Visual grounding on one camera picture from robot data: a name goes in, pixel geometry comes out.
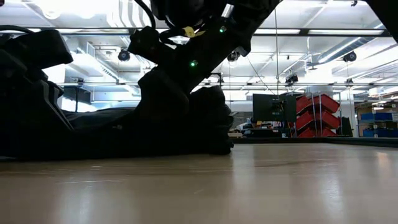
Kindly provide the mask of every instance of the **ceiling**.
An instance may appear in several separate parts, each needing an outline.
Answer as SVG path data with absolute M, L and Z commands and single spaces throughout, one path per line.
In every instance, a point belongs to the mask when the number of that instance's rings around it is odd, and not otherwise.
M 144 58 L 131 55 L 128 62 L 120 62 L 118 53 L 129 44 L 128 35 L 109 35 L 112 32 L 127 32 L 117 30 L 126 27 L 144 27 L 149 25 L 149 19 L 144 11 L 133 0 L 12 0 L 6 1 L 0 7 L 0 23 L 24 27 L 57 27 L 71 35 L 65 35 L 65 40 L 73 52 L 75 61 L 66 69 L 65 82 L 73 77 L 84 78 L 86 82 L 114 82 L 109 76 L 112 73 L 121 82 L 137 82 L 150 68 L 155 65 Z M 339 0 L 285 0 L 264 21 L 263 29 L 383 29 L 381 22 L 372 9 L 363 1 L 351 7 L 352 1 Z M 73 35 L 87 27 L 97 27 L 96 35 Z M 167 28 L 164 22 L 157 21 L 157 28 Z M 214 72 L 221 72 L 226 83 L 264 82 L 276 83 L 277 77 L 281 83 L 289 73 L 296 73 L 299 83 L 333 83 L 344 82 L 353 78 L 354 82 L 398 82 L 398 48 L 392 37 L 360 39 L 363 44 L 356 44 L 354 51 L 358 58 L 355 62 L 346 63 L 332 60 L 323 65 L 317 65 L 316 70 L 309 70 L 307 62 L 318 60 L 331 49 L 338 49 L 344 43 L 360 37 L 275 37 L 254 36 L 252 52 L 246 57 L 240 57 L 237 62 L 225 60 Z M 204 82 L 217 82 L 217 77 L 211 77 Z M 280 92 L 305 88 L 286 89 L 278 86 Z M 356 86 L 357 93 L 370 89 L 371 86 Z M 88 91 L 110 93 L 120 100 L 120 92 L 131 95 L 127 88 L 99 85 L 87 87 Z M 236 99 L 243 99 L 256 91 L 267 89 L 264 86 L 228 86 L 224 87 L 227 94 L 234 90 Z M 338 91 L 345 86 L 335 87 Z

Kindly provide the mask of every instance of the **black monitor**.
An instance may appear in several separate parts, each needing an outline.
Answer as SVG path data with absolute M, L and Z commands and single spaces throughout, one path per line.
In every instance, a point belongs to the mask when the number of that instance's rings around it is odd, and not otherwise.
M 253 121 L 296 122 L 296 97 L 253 94 Z

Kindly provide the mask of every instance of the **white ceiling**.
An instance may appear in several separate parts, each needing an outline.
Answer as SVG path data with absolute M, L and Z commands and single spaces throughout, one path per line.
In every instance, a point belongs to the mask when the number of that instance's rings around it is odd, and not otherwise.
M 62 13 L 56 19 L 47 19 L 44 11 L 34 2 L 54 2 L 57 10 Z M 120 17 L 115 17 L 115 4 L 119 0 L 108 1 L 77 1 L 77 0 L 8 0 L 3 7 L 0 7 L 0 24 L 12 24 L 25 27 L 124 27 L 121 23 L 131 23 L 149 25 L 146 15 L 142 9 L 133 5 L 133 0 L 120 0 L 123 4 L 127 4 L 129 9 L 121 12 Z M 327 0 L 285 0 L 277 7 L 267 19 L 264 21 L 262 28 L 335 28 L 335 29 L 367 29 L 371 24 L 377 23 L 378 18 L 371 8 L 360 1 L 357 6 L 351 7 L 352 1 L 327 1 Z M 87 17 L 84 13 L 93 13 L 93 17 Z M 166 28 L 164 22 L 157 21 L 158 28 Z M 143 63 L 135 56 L 131 55 L 128 62 L 119 62 L 117 54 L 120 48 L 127 47 L 126 40 L 122 40 L 116 35 L 97 35 L 91 37 L 69 36 L 67 41 L 71 50 L 75 50 L 76 46 L 85 46 L 87 42 L 94 45 L 97 49 L 96 57 L 102 60 L 107 66 L 116 72 L 120 78 L 130 82 L 136 82 L 143 76 L 143 68 L 148 67 L 147 63 Z M 310 54 L 321 54 L 340 44 L 346 40 L 345 37 L 311 37 L 309 38 Z M 262 77 L 265 82 L 276 82 L 277 74 L 281 74 L 286 68 L 289 68 L 298 59 L 308 54 L 307 37 L 260 37 L 252 38 L 252 52 L 246 58 L 239 58 L 237 62 L 228 63 L 224 61 L 215 72 L 222 72 L 223 76 L 229 78 L 229 82 L 258 82 L 258 76 Z M 325 65 L 318 66 L 319 71 L 328 70 L 331 72 L 333 82 L 343 82 L 347 77 L 358 73 L 371 71 L 379 65 L 398 59 L 398 49 L 391 48 L 382 53 L 378 53 L 396 44 L 393 38 L 381 37 L 370 41 L 369 43 L 355 50 L 358 54 L 357 61 L 353 63 L 344 63 L 342 61 L 334 61 Z M 79 60 L 74 65 L 79 66 L 88 73 L 95 73 L 90 65 L 84 65 L 86 60 Z M 67 74 L 76 75 L 76 70 Z M 295 70 L 299 74 L 300 82 L 322 82 L 323 76 L 320 73 L 318 80 L 314 78 L 306 78 L 306 69 L 304 66 Z M 369 76 L 361 77 L 356 80 L 358 82 L 377 82 L 382 77 L 389 77 L 389 82 L 398 82 L 396 80 L 397 67 L 392 67 L 382 72 L 375 72 Z M 282 82 L 286 74 L 281 75 Z M 86 81 L 98 81 L 93 78 L 97 75 L 87 75 Z M 120 88 L 98 88 L 96 91 L 123 91 Z

